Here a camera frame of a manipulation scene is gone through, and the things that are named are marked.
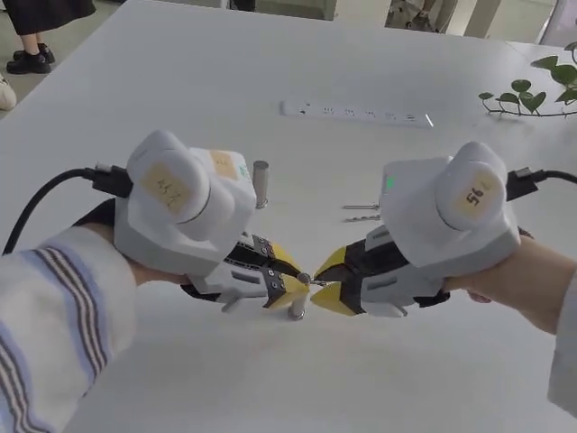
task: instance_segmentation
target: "wrist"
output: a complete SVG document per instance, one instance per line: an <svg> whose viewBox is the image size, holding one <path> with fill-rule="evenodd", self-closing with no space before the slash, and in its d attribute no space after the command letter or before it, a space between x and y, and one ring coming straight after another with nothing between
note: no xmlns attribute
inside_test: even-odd
<svg viewBox="0 0 577 433"><path fill-rule="evenodd" d="M87 223L82 225L82 227L95 232L114 246L114 229L112 227L98 223ZM189 284L188 279L185 276L156 271L142 266L124 254L122 254L122 256L130 266L137 286L141 286L150 281L167 281L174 282L175 284Z"/></svg>

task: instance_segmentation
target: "white plastic housing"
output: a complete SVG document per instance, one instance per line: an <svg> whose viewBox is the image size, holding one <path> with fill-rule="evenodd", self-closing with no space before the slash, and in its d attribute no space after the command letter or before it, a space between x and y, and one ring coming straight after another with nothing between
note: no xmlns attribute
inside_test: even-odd
<svg viewBox="0 0 577 433"><path fill-rule="evenodd" d="M182 273L209 274L215 267L210 263L233 250L255 211L251 177L237 152L187 148L172 133L157 131L138 146L126 169L134 184L128 226L164 255L197 261L196 269ZM167 266L158 265L160 253L139 251L137 242L124 243L123 253L154 269Z"/></svg>
<svg viewBox="0 0 577 433"><path fill-rule="evenodd" d="M466 144L454 158L395 161L384 167L380 215L411 264L447 263L517 226L505 202L506 178L502 161L482 143ZM481 181L490 192L475 207L467 198Z"/></svg>

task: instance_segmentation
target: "white striped shirt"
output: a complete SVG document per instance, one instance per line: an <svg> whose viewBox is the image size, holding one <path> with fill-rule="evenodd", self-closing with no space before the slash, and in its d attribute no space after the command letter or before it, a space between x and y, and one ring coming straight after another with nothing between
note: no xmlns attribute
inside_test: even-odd
<svg viewBox="0 0 577 433"><path fill-rule="evenodd" d="M131 343L134 296L126 260L85 228L0 259L0 429L61 432ZM577 276L559 322L549 398L577 416Z"/></svg>

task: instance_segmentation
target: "power strip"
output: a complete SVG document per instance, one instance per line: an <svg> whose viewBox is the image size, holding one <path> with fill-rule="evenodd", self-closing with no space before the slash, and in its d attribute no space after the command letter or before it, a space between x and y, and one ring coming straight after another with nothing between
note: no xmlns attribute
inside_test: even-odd
<svg viewBox="0 0 577 433"><path fill-rule="evenodd" d="M395 113L393 111L378 111L352 106L323 105L309 101L283 101L280 104L283 115L300 117L315 117L319 119L358 120L376 124L397 126L413 126L417 128L432 128L433 122L427 114Z"/></svg>

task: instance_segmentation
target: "gray floor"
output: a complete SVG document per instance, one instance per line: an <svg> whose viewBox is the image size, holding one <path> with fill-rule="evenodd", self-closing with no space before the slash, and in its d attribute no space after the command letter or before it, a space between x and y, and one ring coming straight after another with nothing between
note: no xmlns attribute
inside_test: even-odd
<svg viewBox="0 0 577 433"><path fill-rule="evenodd" d="M184 3L217 7L218 0L170 0L173 3ZM79 20L61 29L45 34L46 42L52 47L59 61L64 60L78 45L82 43L106 18L118 8L117 4L96 0L96 13L84 20ZM303 18L322 19L322 11L318 9L281 5L267 1L259 1L257 10L263 14L282 14ZM8 16L0 14L0 72L16 91L18 99L22 100L41 82L42 76L9 76L5 73L5 63L12 58L14 50L20 49L20 42ZM5 112L0 111L0 119Z"/></svg>

